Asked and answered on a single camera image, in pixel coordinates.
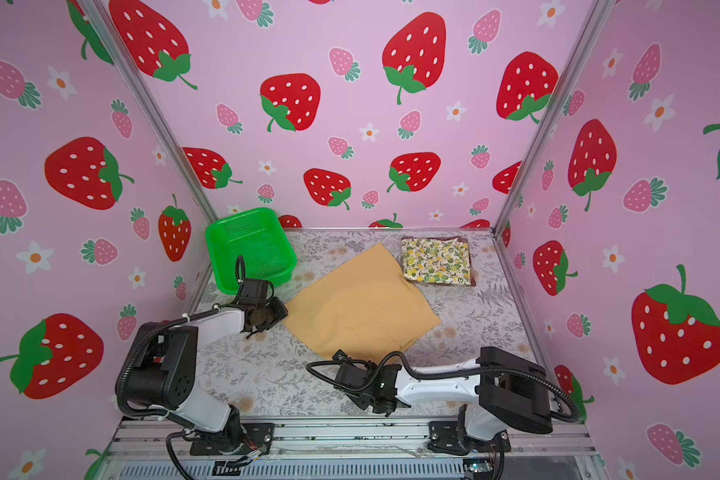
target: table surface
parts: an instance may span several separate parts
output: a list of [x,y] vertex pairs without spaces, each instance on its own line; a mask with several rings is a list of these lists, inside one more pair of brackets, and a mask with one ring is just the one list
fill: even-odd
[[[488,231],[467,230],[290,230],[298,258],[292,279],[276,288],[283,302],[347,260],[381,243],[400,261],[403,237],[450,238],[469,242],[477,285],[417,285],[441,324],[417,340],[406,356],[413,366],[438,366],[476,358],[483,346],[497,346],[527,360],[534,354],[518,315],[507,279]],[[229,302],[213,278],[197,312]],[[363,412],[343,393],[307,373],[304,365],[321,360],[283,325],[246,340],[232,335],[198,352],[196,377],[216,398],[236,406],[242,416],[358,416]],[[336,368],[325,368],[331,375]],[[394,416],[452,416],[457,402],[430,402],[398,408]]]

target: lemon print fabric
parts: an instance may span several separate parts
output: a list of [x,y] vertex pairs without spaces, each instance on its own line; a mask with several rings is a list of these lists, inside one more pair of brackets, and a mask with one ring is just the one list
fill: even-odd
[[402,242],[406,280],[470,285],[469,245],[458,238],[406,238]]

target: folded cloth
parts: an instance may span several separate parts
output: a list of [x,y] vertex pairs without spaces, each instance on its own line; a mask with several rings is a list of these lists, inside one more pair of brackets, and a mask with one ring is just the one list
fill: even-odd
[[404,276],[411,282],[470,285],[469,245],[459,238],[404,238]]
[[381,244],[308,286],[286,307],[282,324],[326,360],[343,350],[378,363],[387,353],[405,351],[440,323]]

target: strawberry wallpaper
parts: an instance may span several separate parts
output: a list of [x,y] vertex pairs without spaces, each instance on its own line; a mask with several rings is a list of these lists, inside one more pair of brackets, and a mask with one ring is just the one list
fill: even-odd
[[110,0],[219,216],[495,223],[590,0]]
[[609,478],[720,478],[720,2],[615,6],[515,208],[502,237]]
[[204,223],[77,3],[0,2],[0,478],[92,478]]

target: green plastic basket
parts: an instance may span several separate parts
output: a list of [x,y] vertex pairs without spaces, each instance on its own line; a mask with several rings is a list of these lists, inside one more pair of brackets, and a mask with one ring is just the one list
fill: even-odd
[[254,208],[214,222],[206,230],[206,242],[216,286],[229,295],[237,294],[239,286],[238,255],[246,261],[246,277],[269,280],[274,286],[290,280],[296,268],[296,253],[270,208]]

